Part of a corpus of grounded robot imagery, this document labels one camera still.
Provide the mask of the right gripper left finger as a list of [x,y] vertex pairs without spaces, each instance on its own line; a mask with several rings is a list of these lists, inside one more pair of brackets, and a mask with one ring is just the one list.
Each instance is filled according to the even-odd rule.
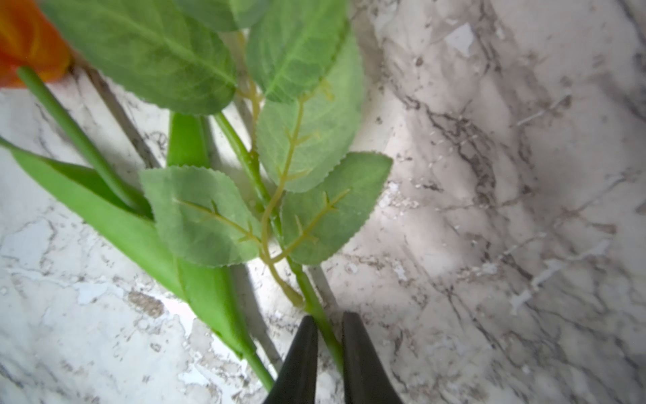
[[264,404],[314,404],[318,363],[318,327],[304,316],[278,378]]

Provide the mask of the orange ranunculus flower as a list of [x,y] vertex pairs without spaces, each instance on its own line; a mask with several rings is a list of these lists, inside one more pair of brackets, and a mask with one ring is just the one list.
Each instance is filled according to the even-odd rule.
[[165,168],[141,185],[180,296],[238,356],[262,364],[231,269],[287,264],[279,287],[343,349],[304,273],[368,220],[392,161],[354,153],[363,66],[345,1],[45,1],[88,62],[173,116]]

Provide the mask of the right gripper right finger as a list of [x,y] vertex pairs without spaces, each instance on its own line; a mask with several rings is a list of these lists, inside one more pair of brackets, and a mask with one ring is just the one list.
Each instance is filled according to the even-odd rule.
[[343,360],[346,403],[403,403],[380,362],[361,316],[353,311],[343,313]]

